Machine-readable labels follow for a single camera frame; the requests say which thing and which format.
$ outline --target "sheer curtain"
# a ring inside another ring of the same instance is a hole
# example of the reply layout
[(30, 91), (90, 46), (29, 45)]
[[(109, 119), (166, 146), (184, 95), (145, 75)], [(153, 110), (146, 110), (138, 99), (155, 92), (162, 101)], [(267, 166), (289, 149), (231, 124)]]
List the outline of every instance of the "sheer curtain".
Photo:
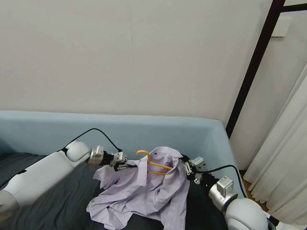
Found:
[(307, 224), (307, 65), (244, 179), (271, 215)]

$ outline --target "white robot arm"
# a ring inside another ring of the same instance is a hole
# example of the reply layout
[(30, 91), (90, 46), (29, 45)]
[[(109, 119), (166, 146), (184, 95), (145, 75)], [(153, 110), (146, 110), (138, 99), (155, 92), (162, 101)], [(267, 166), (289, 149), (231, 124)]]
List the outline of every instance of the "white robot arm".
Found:
[(66, 154), (62, 150), (51, 153), (10, 179), (0, 191), (0, 216), (8, 217), (19, 207), (34, 203), (90, 156), (82, 142), (74, 141), (66, 149)]

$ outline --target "plastic hanger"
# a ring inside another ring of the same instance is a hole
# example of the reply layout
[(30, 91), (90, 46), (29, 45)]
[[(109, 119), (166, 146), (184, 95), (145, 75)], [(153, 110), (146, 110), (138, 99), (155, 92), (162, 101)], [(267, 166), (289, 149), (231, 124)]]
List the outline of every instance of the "plastic hanger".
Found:
[[(164, 169), (167, 169), (167, 170), (172, 169), (172, 167), (169, 167), (169, 166), (166, 166), (166, 165), (162, 165), (162, 164), (157, 164), (157, 163), (151, 162), (151, 161), (150, 161), (150, 157), (149, 157), (149, 152), (146, 151), (146, 150), (139, 150), (139, 151), (136, 152), (136, 155), (138, 155), (139, 153), (145, 153), (145, 154), (147, 155), (147, 164), (151, 164), (151, 165), (154, 165), (154, 166), (158, 166), (158, 167), (161, 167), (161, 168), (164, 168)], [(147, 172), (147, 173), (159, 174), (159, 175), (165, 175), (165, 174), (166, 174), (165, 172)]]

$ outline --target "robotic hand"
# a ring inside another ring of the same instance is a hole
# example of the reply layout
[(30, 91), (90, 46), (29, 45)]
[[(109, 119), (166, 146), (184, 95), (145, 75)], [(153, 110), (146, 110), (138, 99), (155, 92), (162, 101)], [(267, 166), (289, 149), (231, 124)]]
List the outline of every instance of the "robotic hand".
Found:
[(213, 204), (224, 213), (229, 230), (298, 230), (297, 228), (283, 224), (279, 220), (264, 212), (253, 200), (248, 198), (238, 199), (234, 192), (234, 181), (224, 176), (215, 178), (211, 172), (225, 167), (233, 167), (240, 181), (239, 173), (235, 166), (227, 165), (215, 170), (206, 171), (202, 157), (190, 160), (187, 156), (182, 158), (187, 172), (187, 179), (200, 184), (206, 196), (209, 196)]

